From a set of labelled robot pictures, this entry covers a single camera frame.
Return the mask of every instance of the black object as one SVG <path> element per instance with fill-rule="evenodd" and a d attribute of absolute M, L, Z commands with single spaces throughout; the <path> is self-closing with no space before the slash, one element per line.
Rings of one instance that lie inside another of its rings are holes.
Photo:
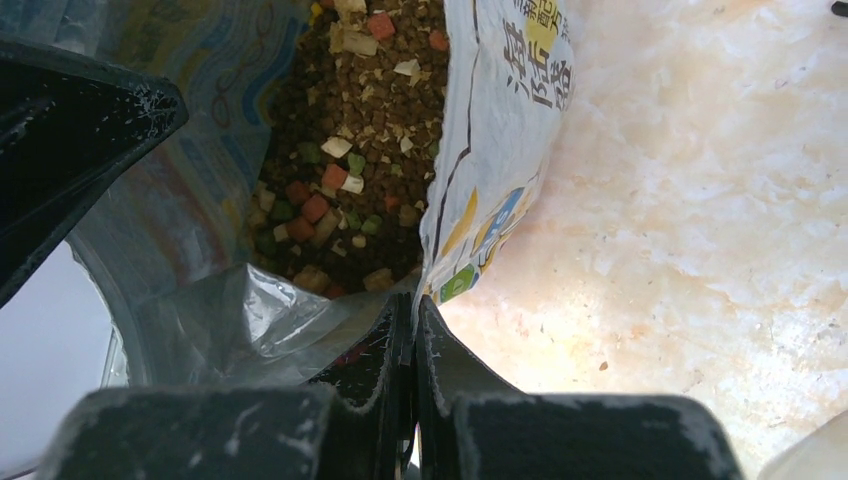
<path fill-rule="evenodd" d="M 2 307 L 188 113 L 168 80 L 3 35 L 0 72 Z"/>
<path fill-rule="evenodd" d="M 834 2 L 833 5 L 830 6 L 830 11 L 833 12 L 834 15 L 848 17 L 848 3 Z"/>
<path fill-rule="evenodd" d="M 429 298 L 413 334 L 410 304 L 393 297 L 309 385 L 96 392 L 65 419 L 38 478 L 402 478 L 416 423 L 423 479 L 742 478 L 698 403 L 523 394 Z"/>

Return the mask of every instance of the beige marble tabletop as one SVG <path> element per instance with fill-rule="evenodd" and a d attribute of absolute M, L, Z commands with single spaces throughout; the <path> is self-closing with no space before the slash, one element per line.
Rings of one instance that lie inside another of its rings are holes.
<path fill-rule="evenodd" d="M 848 409 L 848 19 L 830 0 L 569 3 L 542 198 L 453 331 L 527 391 L 707 405 L 749 478 Z"/>

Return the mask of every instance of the green food cube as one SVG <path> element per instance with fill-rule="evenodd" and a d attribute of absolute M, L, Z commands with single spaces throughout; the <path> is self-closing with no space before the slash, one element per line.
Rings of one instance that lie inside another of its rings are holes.
<path fill-rule="evenodd" d="M 355 153 L 348 153 L 347 166 L 350 174 L 358 177 L 362 175 L 362 171 L 365 170 L 365 157 Z"/>
<path fill-rule="evenodd" d="M 381 225 L 383 225 L 383 219 L 377 215 L 371 215 L 362 222 L 362 231 L 368 235 L 376 235 Z"/>
<path fill-rule="evenodd" d="M 294 207 L 285 200 L 277 200 L 268 216 L 277 223 L 288 222 L 294 218 Z"/>
<path fill-rule="evenodd" d="M 359 219 L 359 215 L 357 215 L 356 212 L 345 213 L 345 217 L 347 218 L 347 226 L 352 230 L 359 230 L 362 228 L 362 220 Z"/>
<path fill-rule="evenodd" d="M 318 144 L 304 142 L 297 144 L 297 153 L 306 163 L 318 163 L 321 161 L 321 149 Z"/>
<path fill-rule="evenodd" d="M 277 253 L 277 241 L 274 239 L 274 232 L 266 230 L 256 235 L 256 249 L 263 255 L 273 257 Z"/>

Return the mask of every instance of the orange food cube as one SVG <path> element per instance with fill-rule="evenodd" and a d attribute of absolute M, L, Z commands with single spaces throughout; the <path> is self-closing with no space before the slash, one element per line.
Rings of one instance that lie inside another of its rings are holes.
<path fill-rule="evenodd" d="M 368 30 L 371 31 L 371 35 L 377 41 L 391 38 L 395 34 L 395 26 L 386 12 L 371 15 L 371 18 L 368 19 Z"/>
<path fill-rule="evenodd" d="M 300 205 L 309 200 L 309 187 L 303 182 L 293 182 L 286 187 L 286 197 L 292 205 Z"/>
<path fill-rule="evenodd" d="M 324 170 L 324 176 L 321 177 L 321 184 L 327 188 L 338 190 L 342 188 L 346 179 L 347 172 L 345 169 L 335 163 L 331 163 L 327 165 L 327 169 Z"/>
<path fill-rule="evenodd" d="M 321 217 L 323 217 L 329 209 L 330 204 L 327 203 L 327 200 L 316 193 L 315 195 L 312 195 L 312 198 L 307 200 L 302 207 L 300 207 L 300 213 L 303 215 L 303 218 L 309 220 L 310 223 L 315 223 L 318 220 L 321 220 Z"/>
<path fill-rule="evenodd" d="M 447 52 L 450 48 L 450 44 L 448 43 L 448 39 L 445 37 L 445 34 L 438 30 L 433 30 L 433 32 L 430 33 L 430 46 L 440 52 Z"/>
<path fill-rule="evenodd" d="M 339 298 L 347 295 L 347 292 L 344 291 L 344 288 L 342 288 L 341 285 L 333 284 L 327 287 L 326 290 L 324 290 L 323 295 L 332 300 L 334 298 Z"/>
<path fill-rule="evenodd" d="M 287 223 L 286 231 L 289 232 L 289 236 L 297 243 L 303 243 L 315 235 L 315 228 L 309 223 L 309 220 L 303 217 L 297 217 Z"/>
<path fill-rule="evenodd" d="M 386 211 L 391 212 L 395 208 L 400 206 L 400 199 L 393 195 L 386 195 L 383 197 L 383 201 L 386 202 Z"/>

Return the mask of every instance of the open food bag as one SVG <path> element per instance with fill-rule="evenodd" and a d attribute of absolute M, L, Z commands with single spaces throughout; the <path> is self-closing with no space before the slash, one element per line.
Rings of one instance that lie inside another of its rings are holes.
<path fill-rule="evenodd" d="M 571 95 L 562 0 L 30 7 L 0 30 L 167 76 L 189 110 L 69 236 L 135 384 L 299 383 L 389 292 L 467 291 L 538 195 Z"/>

